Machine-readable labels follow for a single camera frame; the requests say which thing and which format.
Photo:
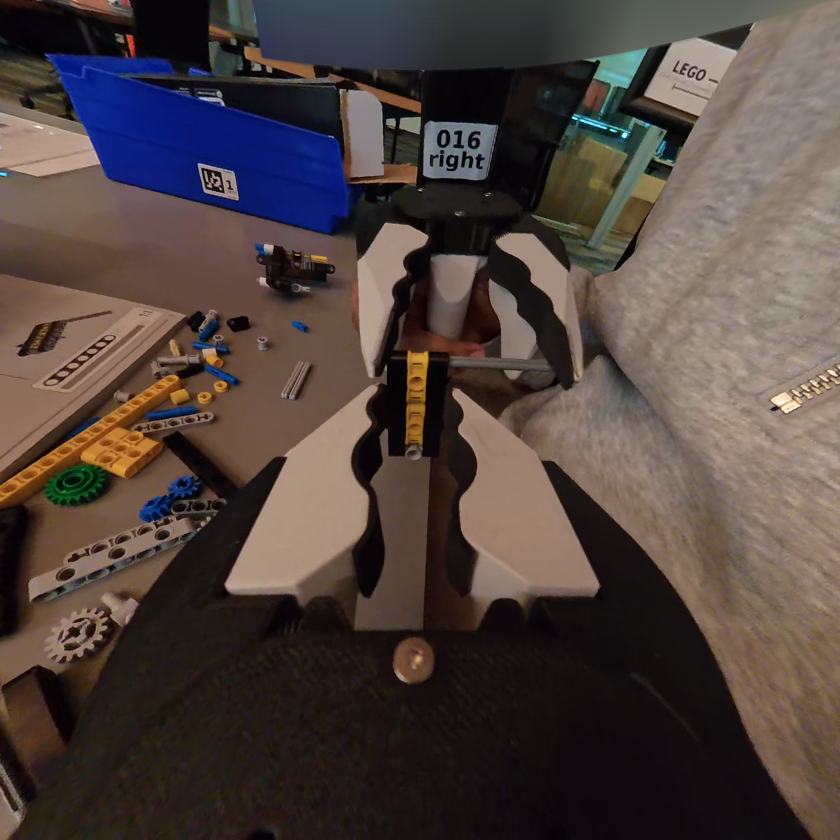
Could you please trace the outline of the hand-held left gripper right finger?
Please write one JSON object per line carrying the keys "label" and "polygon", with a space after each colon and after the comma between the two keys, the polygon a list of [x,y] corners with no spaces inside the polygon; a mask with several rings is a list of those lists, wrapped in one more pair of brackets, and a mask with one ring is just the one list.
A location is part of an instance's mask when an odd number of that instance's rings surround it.
{"label": "hand-held left gripper right finger", "polygon": [[599,581],[547,466],[462,391],[429,475],[429,626],[476,629],[490,605],[593,597]]}

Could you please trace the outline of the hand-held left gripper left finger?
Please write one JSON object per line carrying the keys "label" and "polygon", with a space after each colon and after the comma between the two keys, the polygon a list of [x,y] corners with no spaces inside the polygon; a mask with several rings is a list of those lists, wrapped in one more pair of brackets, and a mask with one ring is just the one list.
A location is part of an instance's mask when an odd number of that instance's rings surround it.
{"label": "hand-held left gripper left finger", "polygon": [[423,628],[427,461],[382,448],[384,398],[368,386],[288,450],[228,594],[330,596],[356,629]]}

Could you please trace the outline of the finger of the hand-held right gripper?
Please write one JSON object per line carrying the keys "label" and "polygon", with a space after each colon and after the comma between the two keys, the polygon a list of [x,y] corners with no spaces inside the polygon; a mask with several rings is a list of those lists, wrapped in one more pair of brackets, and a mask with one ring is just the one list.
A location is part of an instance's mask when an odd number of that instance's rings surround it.
{"label": "finger of the hand-held right gripper", "polygon": [[581,325],[571,263],[559,232],[522,219],[489,252],[490,305],[500,325],[500,356],[548,363],[563,389],[583,373]]}
{"label": "finger of the hand-held right gripper", "polygon": [[427,277],[428,235],[409,224],[384,224],[358,264],[360,348],[367,375],[383,375],[399,344],[414,286]]}

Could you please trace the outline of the long grey lego axle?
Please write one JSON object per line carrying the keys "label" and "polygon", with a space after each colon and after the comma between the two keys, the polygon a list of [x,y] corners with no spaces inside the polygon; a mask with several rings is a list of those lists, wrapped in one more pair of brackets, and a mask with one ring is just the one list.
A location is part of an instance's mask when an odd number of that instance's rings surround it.
{"label": "long grey lego axle", "polygon": [[554,376],[551,365],[546,360],[522,360],[509,358],[487,358],[484,356],[457,356],[448,357],[448,365],[453,369],[476,369],[476,370],[497,370],[514,371],[517,373],[541,373]]}

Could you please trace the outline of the black and yellow lego assembly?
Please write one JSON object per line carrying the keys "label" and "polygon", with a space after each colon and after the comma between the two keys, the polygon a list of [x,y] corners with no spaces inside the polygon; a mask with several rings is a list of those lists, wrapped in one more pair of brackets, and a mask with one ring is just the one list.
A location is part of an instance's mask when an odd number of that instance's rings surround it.
{"label": "black and yellow lego assembly", "polygon": [[388,453],[410,459],[438,457],[445,427],[449,356],[394,352],[386,365]]}

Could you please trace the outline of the person's right forearm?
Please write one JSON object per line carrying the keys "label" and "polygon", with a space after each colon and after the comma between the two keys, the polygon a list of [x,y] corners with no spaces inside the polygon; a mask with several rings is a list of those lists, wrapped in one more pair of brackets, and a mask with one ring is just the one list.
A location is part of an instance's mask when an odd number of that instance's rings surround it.
{"label": "person's right forearm", "polygon": [[655,451],[665,440],[659,417],[614,361],[595,324],[595,279],[574,266],[570,285],[583,345],[582,376],[526,395],[501,415],[502,423],[542,458],[564,469],[609,465],[634,452]]}

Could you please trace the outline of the small black lego subassembly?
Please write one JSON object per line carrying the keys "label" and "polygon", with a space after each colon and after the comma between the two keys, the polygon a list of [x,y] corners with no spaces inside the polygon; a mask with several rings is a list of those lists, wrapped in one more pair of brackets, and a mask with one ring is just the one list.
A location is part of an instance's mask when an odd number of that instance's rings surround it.
{"label": "small black lego subassembly", "polygon": [[287,297],[299,297],[326,287],[336,267],[326,257],[287,250],[278,245],[256,244],[256,262],[263,274],[258,284]]}

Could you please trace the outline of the black lego beam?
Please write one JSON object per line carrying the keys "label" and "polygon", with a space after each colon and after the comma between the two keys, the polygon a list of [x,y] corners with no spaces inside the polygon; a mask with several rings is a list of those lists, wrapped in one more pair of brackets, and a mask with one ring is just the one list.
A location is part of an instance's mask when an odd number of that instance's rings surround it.
{"label": "black lego beam", "polygon": [[216,497],[226,501],[235,498],[238,493],[236,484],[188,437],[173,432],[163,436],[162,444]]}

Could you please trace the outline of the thin grey lego beam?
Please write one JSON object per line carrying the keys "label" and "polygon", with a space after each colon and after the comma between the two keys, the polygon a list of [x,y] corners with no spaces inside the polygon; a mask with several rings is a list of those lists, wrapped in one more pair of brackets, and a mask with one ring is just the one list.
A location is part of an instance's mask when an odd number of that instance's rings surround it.
{"label": "thin grey lego beam", "polygon": [[214,422],[214,420],[214,413],[201,412],[187,414],[183,416],[167,417],[164,419],[157,419],[151,422],[137,423],[135,425],[132,425],[129,429],[132,432],[140,433],[144,436],[157,436],[170,434],[174,431],[182,430],[186,427],[210,424]]}

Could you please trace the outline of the pile of small lego pieces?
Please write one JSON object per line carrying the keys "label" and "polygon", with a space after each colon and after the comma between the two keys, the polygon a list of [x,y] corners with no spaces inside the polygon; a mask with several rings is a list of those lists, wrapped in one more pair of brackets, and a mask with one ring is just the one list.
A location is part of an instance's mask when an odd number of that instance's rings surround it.
{"label": "pile of small lego pieces", "polygon": [[231,336],[219,310],[196,310],[171,337],[146,354],[131,377],[119,383],[112,399],[127,402],[168,375],[178,376],[185,388],[193,379],[201,379],[206,368],[221,370],[232,353]]}

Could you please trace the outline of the wide yellow lego block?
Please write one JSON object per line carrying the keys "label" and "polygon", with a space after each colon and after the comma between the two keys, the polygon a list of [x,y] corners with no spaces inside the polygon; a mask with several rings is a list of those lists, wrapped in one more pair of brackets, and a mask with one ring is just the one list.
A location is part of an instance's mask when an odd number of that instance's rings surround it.
{"label": "wide yellow lego block", "polygon": [[114,428],[80,455],[83,463],[121,478],[136,476],[163,449],[161,441],[128,428]]}

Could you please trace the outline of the black lego box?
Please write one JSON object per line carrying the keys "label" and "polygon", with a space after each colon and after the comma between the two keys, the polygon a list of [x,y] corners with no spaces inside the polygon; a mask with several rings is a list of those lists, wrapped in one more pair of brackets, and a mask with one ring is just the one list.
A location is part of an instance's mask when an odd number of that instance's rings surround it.
{"label": "black lego box", "polygon": [[132,73],[127,78],[343,142],[340,90],[330,80]]}

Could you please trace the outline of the long grey lego beam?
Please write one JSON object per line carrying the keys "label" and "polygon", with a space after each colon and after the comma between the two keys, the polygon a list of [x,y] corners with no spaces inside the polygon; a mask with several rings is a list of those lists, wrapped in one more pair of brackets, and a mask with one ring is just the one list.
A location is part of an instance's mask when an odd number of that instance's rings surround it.
{"label": "long grey lego beam", "polygon": [[31,603],[52,601],[142,560],[190,541],[215,516],[170,516],[120,532],[70,552],[54,570],[28,582]]}

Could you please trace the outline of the green lego gear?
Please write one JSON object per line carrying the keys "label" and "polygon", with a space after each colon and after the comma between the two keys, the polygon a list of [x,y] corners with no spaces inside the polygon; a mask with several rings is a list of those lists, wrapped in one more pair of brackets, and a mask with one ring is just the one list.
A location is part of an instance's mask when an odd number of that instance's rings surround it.
{"label": "green lego gear", "polygon": [[47,500],[61,508],[75,508],[96,501],[109,488],[110,474],[105,469],[79,463],[60,471],[47,482]]}

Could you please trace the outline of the long yellow lego beam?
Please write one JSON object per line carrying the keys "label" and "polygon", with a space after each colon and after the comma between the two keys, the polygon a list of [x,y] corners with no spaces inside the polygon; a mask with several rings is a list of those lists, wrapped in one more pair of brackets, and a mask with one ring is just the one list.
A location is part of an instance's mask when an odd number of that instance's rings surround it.
{"label": "long yellow lego beam", "polygon": [[31,498],[61,470],[81,462],[82,453],[90,446],[118,427],[128,427],[139,422],[147,413],[165,402],[170,394],[181,388],[182,382],[177,375],[167,375],[16,475],[6,478],[1,485],[1,509],[14,507]]}

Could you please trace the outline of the grey lego gear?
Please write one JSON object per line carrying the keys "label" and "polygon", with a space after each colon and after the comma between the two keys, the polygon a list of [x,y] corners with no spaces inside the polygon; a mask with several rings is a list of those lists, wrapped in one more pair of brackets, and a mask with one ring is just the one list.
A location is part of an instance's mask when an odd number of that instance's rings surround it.
{"label": "grey lego gear", "polygon": [[103,607],[86,607],[62,617],[51,627],[44,651],[49,660],[68,665],[96,654],[110,641],[113,621]]}

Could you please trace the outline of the lego instruction booklet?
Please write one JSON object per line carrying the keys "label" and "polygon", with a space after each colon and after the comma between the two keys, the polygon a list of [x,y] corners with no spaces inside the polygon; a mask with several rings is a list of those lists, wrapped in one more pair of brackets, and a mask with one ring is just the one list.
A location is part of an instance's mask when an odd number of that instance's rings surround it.
{"label": "lego instruction booklet", "polygon": [[2,479],[55,446],[185,318],[150,304],[2,275]]}

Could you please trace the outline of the person's right hand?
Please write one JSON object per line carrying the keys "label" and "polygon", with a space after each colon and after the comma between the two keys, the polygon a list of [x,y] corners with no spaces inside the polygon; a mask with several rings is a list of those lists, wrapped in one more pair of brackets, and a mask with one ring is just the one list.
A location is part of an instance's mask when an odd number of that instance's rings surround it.
{"label": "person's right hand", "polygon": [[490,303],[489,275],[484,266],[474,278],[465,319],[456,339],[447,339],[431,332],[427,326],[428,303],[429,283],[423,279],[413,287],[410,307],[402,316],[402,332],[397,349],[482,357],[487,354],[487,347],[501,334],[499,318]]}

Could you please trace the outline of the stack of cardboard boxes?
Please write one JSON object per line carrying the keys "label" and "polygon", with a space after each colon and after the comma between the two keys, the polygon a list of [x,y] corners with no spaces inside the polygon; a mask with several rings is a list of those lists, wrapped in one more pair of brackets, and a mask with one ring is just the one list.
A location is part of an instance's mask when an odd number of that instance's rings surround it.
{"label": "stack of cardboard boxes", "polygon": [[[557,150],[534,213],[594,229],[613,198],[626,160],[626,153],[589,138],[576,141],[571,150]],[[665,184],[662,178],[642,174],[613,229],[634,235]]]}

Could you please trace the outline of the white cardboard box flap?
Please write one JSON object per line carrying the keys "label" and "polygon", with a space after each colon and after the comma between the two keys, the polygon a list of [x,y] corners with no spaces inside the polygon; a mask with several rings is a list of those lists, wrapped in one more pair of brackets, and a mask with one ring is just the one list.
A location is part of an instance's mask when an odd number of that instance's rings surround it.
{"label": "white cardboard box flap", "polygon": [[371,92],[340,89],[343,170],[349,186],[410,185],[415,164],[385,162],[382,102]]}

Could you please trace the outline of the grey zip hoodie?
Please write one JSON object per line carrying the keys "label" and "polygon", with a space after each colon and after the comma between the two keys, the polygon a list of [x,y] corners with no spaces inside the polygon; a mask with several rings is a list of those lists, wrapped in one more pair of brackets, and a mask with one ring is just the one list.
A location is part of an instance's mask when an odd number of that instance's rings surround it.
{"label": "grey zip hoodie", "polygon": [[838,47],[838,2],[751,28],[633,253],[594,278],[665,440],[554,462],[709,644],[781,794],[758,838],[838,838],[838,385],[794,395],[838,371]]}

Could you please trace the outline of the white sign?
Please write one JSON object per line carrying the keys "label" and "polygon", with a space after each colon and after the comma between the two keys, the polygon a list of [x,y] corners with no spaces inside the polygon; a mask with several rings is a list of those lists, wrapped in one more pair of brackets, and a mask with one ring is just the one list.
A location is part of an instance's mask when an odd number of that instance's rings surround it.
{"label": "white sign", "polygon": [[736,54],[737,50],[705,38],[676,41],[657,64],[644,97],[698,118]]}

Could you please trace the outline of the blue plastic bin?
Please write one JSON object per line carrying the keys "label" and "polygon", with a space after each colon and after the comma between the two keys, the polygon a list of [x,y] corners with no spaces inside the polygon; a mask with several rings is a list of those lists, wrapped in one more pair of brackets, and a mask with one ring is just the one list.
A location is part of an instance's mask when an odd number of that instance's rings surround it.
{"label": "blue plastic bin", "polygon": [[364,193],[332,136],[188,92],[214,79],[164,59],[47,57],[112,181],[326,235]]}

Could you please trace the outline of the black monitor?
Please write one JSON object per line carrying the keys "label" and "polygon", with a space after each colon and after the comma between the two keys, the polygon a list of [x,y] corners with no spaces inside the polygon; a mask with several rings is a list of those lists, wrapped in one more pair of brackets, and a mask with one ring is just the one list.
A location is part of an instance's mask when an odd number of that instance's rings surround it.
{"label": "black monitor", "polygon": [[210,1],[131,1],[139,57],[210,70]]}

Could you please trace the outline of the white paper sheet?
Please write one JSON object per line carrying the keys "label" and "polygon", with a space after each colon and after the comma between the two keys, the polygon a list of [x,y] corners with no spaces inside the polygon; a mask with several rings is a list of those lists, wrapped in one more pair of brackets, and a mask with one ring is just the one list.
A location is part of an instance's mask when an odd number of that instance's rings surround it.
{"label": "white paper sheet", "polygon": [[52,127],[42,120],[1,114],[1,172],[36,177],[73,172],[100,164],[87,135]]}

